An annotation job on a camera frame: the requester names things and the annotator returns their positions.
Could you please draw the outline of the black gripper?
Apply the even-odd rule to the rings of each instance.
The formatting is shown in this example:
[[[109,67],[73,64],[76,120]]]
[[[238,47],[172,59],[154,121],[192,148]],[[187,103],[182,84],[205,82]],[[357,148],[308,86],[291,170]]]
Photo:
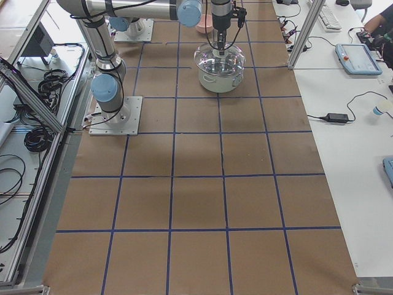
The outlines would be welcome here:
[[[212,25],[217,31],[217,50],[224,55],[227,29],[232,19],[232,4],[230,0],[211,1]]]

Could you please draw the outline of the person forearm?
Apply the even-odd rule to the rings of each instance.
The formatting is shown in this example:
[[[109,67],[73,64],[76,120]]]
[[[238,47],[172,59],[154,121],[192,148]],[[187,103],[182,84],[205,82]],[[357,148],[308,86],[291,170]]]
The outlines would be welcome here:
[[[369,20],[364,28],[376,42],[392,43],[392,5]]]

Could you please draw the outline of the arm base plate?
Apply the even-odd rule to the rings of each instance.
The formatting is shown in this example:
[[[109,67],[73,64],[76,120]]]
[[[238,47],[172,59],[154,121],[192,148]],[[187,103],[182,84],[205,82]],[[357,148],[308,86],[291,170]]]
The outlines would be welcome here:
[[[111,18],[110,24],[116,30],[115,42],[150,42],[154,20],[149,18]]]
[[[113,114],[102,112],[101,106],[96,103],[95,112],[100,112],[100,114],[92,118],[92,127],[88,131],[89,135],[138,135],[142,101],[142,96],[126,96],[122,109],[114,117],[112,117]]]

